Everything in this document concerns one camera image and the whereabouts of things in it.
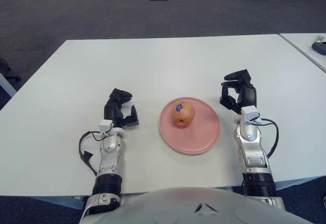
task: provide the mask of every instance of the floor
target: floor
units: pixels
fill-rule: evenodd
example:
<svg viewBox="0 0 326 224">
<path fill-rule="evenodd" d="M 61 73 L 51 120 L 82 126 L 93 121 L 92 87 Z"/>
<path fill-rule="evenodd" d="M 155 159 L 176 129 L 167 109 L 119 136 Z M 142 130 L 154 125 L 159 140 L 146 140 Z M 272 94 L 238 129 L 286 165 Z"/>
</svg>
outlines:
<svg viewBox="0 0 326 224">
<path fill-rule="evenodd" d="M 67 39 L 325 33 L 326 0 L 0 0 L 0 56 L 19 89 Z M 0 109 L 10 97 L 0 88 Z M 287 209 L 326 223 L 324 178 L 281 190 Z M 80 211 L 0 198 L 4 223 L 78 223 Z"/>
</svg>

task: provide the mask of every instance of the black cable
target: black cable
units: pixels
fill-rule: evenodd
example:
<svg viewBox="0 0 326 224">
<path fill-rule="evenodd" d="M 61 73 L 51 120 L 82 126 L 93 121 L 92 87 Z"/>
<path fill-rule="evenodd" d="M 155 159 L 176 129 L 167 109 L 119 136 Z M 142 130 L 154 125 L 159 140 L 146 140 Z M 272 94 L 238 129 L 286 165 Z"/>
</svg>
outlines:
<svg viewBox="0 0 326 224">
<path fill-rule="evenodd" d="M 254 120 L 258 119 L 259 117 L 260 117 L 260 113 L 258 113 L 258 116 L 257 117 L 255 117 L 255 118 L 253 118 L 253 119 L 251 119 L 249 121 L 254 121 Z"/>
<path fill-rule="evenodd" d="M 243 195 L 243 184 L 245 183 L 244 180 L 242 180 L 242 184 L 241 184 L 241 194 Z"/>
<path fill-rule="evenodd" d="M 107 136 L 105 136 L 105 137 L 102 137 L 101 139 L 97 139 L 97 138 L 95 137 L 94 133 L 100 133 L 99 131 L 91 131 L 90 133 L 92 134 L 94 140 L 95 140 L 95 141 L 98 141 L 98 142 L 100 142 L 100 141 L 102 141 L 103 139 L 107 138 Z"/>
<path fill-rule="evenodd" d="M 112 130 L 112 125 L 113 125 L 113 122 L 111 123 L 110 125 L 110 129 L 109 131 L 106 131 L 105 133 L 108 133 Z M 94 140 L 98 141 L 98 142 L 101 142 L 103 141 L 105 138 L 107 138 L 108 136 L 104 136 L 102 137 L 101 139 L 97 139 L 95 137 L 95 133 L 101 133 L 99 131 L 88 131 L 86 132 L 84 135 L 81 136 L 81 138 L 79 139 L 79 145 L 78 145 L 78 151 L 79 151 L 79 155 L 80 155 L 80 158 L 81 160 L 89 167 L 89 169 L 92 170 L 92 172 L 94 173 L 94 175 L 96 176 L 97 175 L 97 172 L 94 170 L 94 168 L 92 167 L 92 165 L 90 164 L 89 160 L 90 158 L 93 156 L 93 154 L 91 154 L 90 152 L 87 152 L 87 151 L 84 151 L 84 154 L 82 153 L 81 149 L 80 149 L 80 146 L 82 145 L 82 141 L 84 140 L 85 137 L 87 137 L 89 134 L 91 134 L 94 138 Z"/>
<path fill-rule="evenodd" d="M 97 172 L 94 170 L 94 168 L 91 166 L 91 164 L 89 163 L 90 158 L 92 157 L 92 154 L 84 151 L 84 154 L 82 154 L 82 151 L 80 149 L 80 145 L 82 144 L 82 141 L 85 137 L 87 137 L 89 134 L 91 134 L 91 131 L 86 132 L 84 135 L 81 136 L 80 140 L 79 140 L 79 146 L 78 146 L 78 151 L 79 151 L 79 155 L 81 160 L 92 170 L 92 172 L 94 173 L 94 175 L 97 175 Z"/>
<path fill-rule="evenodd" d="M 262 121 L 269 121 L 270 123 L 263 124 L 263 125 L 258 125 L 258 124 L 253 124 L 252 123 L 252 125 L 254 125 L 254 126 L 274 125 L 276 127 L 276 138 L 275 138 L 275 142 L 274 142 L 273 147 L 271 148 L 270 152 L 267 154 L 267 158 L 269 159 L 273 155 L 273 153 L 274 153 L 274 151 L 275 151 L 275 149 L 277 147 L 277 144 L 279 142 L 279 127 L 277 126 L 277 124 L 274 121 L 272 121 L 270 119 L 261 118 L 261 120 Z"/>
</svg>

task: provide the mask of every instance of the table leg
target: table leg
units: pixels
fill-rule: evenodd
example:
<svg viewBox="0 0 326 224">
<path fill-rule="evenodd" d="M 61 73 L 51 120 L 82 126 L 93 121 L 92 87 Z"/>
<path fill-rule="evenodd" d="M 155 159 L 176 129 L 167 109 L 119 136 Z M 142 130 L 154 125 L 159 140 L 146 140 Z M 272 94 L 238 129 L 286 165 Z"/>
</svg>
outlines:
<svg viewBox="0 0 326 224">
<path fill-rule="evenodd" d="M 83 209 L 84 206 L 83 200 L 78 200 L 71 196 L 54 196 L 54 197 L 48 196 L 48 197 L 32 197 L 32 198 L 36 200 L 41 200 L 48 203 L 56 204 L 56 205 L 77 209 L 77 210 Z"/>
<path fill-rule="evenodd" d="M 316 178 L 319 178 L 319 177 L 309 177 L 309 178 L 294 179 L 294 180 L 289 180 L 289 181 L 275 182 L 276 190 L 281 190 L 281 189 L 284 189 L 284 188 L 287 188 L 287 187 L 303 184 L 305 182 L 312 181 L 312 180 L 314 180 Z"/>
<path fill-rule="evenodd" d="M 0 73 L 0 86 L 5 89 L 5 91 L 13 97 L 17 92 L 12 87 L 12 85 L 7 81 L 7 79 L 4 78 L 4 76 Z"/>
</svg>

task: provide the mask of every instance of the pink plate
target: pink plate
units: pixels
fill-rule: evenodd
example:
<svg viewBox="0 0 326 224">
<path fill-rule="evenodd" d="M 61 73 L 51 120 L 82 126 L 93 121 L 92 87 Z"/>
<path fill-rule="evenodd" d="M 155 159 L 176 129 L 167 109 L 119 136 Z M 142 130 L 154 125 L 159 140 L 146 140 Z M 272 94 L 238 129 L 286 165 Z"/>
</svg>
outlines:
<svg viewBox="0 0 326 224">
<path fill-rule="evenodd" d="M 195 108 L 195 117 L 190 125 L 177 127 L 171 115 L 172 107 L 187 101 Z M 197 98 L 177 98 L 169 102 L 159 118 L 159 130 L 164 140 L 175 150 L 185 154 L 201 154 L 210 150 L 220 136 L 220 120 L 216 112 Z"/>
</svg>

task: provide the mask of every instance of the second white table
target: second white table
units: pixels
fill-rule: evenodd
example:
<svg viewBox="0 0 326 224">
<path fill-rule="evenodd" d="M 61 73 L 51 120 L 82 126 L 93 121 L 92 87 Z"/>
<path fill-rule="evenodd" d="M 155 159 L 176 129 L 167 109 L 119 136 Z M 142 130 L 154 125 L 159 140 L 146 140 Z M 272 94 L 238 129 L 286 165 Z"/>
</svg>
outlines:
<svg viewBox="0 0 326 224">
<path fill-rule="evenodd" d="M 280 36 L 326 73 L 326 55 L 321 55 L 311 48 L 317 36 L 323 36 L 326 42 L 326 33 L 290 33 Z"/>
</svg>

